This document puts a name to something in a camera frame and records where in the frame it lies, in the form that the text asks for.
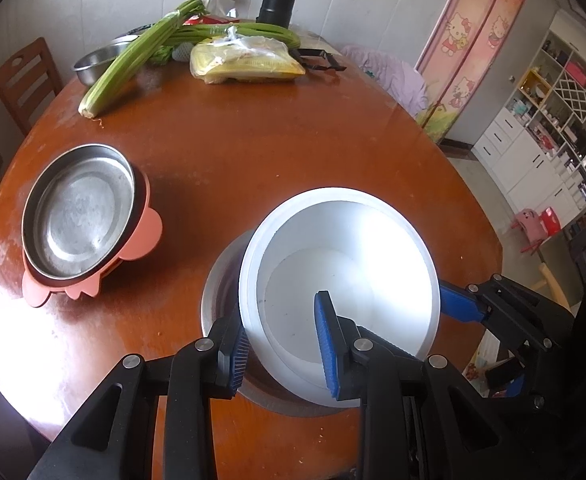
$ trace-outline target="wooden table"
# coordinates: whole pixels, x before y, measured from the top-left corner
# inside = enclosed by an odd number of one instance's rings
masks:
[[[294,83],[207,86],[188,66],[148,69],[101,120],[77,113],[66,86],[33,127],[0,185],[0,390],[54,438],[117,361],[153,359],[201,335],[202,288],[220,252],[279,203],[343,186],[400,211],[441,278],[458,285],[499,272],[502,247],[438,147],[356,67]],[[121,150],[150,177],[162,216],[156,250],[125,262],[96,298],[22,298],[20,222],[26,196],[57,155],[85,142]],[[483,333],[442,316],[433,352],[463,368]],[[321,479],[354,465],[358,412],[292,418],[241,396],[212,406],[219,477]],[[163,411],[156,430],[161,470]]]

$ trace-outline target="corn noodle package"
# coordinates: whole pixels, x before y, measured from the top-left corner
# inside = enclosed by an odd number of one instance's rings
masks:
[[[241,36],[235,27],[224,38],[196,44],[190,53],[190,72],[206,84],[227,79],[261,82],[293,79],[304,74],[284,43],[262,36]]]

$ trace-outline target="chair backrest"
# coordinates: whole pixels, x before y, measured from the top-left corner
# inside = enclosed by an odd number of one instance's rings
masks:
[[[0,67],[0,99],[24,136],[40,103],[51,92],[57,95],[61,91],[62,81],[44,38],[37,38]]]

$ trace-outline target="white inner pot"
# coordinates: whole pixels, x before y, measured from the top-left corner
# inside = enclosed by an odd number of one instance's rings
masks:
[[[240,310],[268,372],[303,399],[337,402],[326,387],[314,325],[314,295],[328,290],[351,318],[423,359],[439,320],[439,286],[422,239],[381,200],[343,188],[315,189],[260,224],[240,271]]]

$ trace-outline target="orange silicone holder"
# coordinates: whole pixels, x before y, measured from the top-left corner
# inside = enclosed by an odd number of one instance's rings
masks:
[[[113,256],[108,263],[100,267],[94,273],[90,274],[77,283],[71,283],[67,286],[48,286],[38,282],[33,273],[30,272],[26,262],[26,254],[22,251],[24,261],[24,276],[22,277],[22,294],[30,306],[42,306],[48,301],[48,298],[54,292],[64,292],[72,300],[77,300],[81,293],[95,297],[100,292],[102,278],[114,270],[124,260],[138,260],[150,253],[162,236],[162,219],[155,209],[149,207],[151,199],[151,186],[148,177],[143,173],[144,184],[146,186],[146,199],[144,208],[139,222],[128,241]]]

